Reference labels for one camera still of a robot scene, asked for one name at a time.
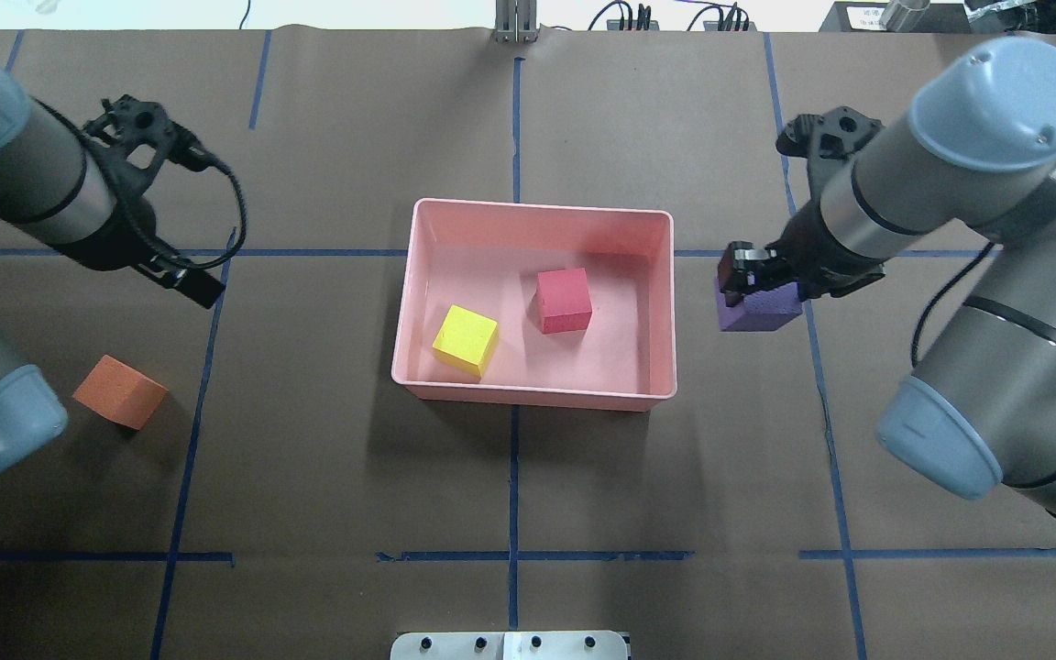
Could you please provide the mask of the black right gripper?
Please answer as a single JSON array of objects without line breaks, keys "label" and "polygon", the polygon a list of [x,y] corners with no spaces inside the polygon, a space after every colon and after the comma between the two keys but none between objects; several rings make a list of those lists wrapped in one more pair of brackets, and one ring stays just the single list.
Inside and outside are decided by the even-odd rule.
[{"label": "black right gripper", "polygon": [[717,264],[717,290],[725,296],[770,293],[797,284],[800,301],[841,298],[885,278],[883,262],[844,247],[825,225],[818,206],[803,206],[781,235],[758,247],[732,241]]}]

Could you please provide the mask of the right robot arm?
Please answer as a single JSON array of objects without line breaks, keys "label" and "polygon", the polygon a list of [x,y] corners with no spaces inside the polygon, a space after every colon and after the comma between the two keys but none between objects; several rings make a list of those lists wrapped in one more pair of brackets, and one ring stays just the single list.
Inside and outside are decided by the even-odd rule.
[{"label": "right robot arm", "polygon": [[965,51],[883,126],[802,115],[776,150],[810,199],[763,247],[730,243],[729,308],[791,288],[840,298],[957,220],[1000,250],[876,422],[876,444],[957,497],[1005,485],[1056,518],[1056,48],[1006,35]]}]

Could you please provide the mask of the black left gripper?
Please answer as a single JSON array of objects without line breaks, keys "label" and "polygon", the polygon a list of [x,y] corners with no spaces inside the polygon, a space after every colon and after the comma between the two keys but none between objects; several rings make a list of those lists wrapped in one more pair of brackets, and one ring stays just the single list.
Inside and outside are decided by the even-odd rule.
[{"label": "black left gripper", "polygon": [[101,228],[70,243],[70,258],[84,268],[110,271],[150,266],[162,271],[161,285],[203,309],[213,309],[226,285],[205,269],[173,266],[171,246],[158,237],[158,216],[135,185],[120,182],[120,201]]}]

